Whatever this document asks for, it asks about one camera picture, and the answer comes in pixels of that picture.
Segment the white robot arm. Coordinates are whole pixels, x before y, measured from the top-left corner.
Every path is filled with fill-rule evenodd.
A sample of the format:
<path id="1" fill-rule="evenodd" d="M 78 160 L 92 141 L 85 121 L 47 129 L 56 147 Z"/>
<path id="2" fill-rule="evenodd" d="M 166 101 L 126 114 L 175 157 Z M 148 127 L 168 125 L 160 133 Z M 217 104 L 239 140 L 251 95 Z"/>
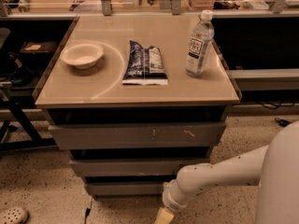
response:
<path id="1" fill-rule="evenodd" d="M 176 212 L 207 189 L 259 187 L 254 224 L 299 224 L 299 122 L 283 128 L 269 145 L 216 164 L 188 165 L 164 183 L 163 206 L 154 224 L 170 224 Z"/>

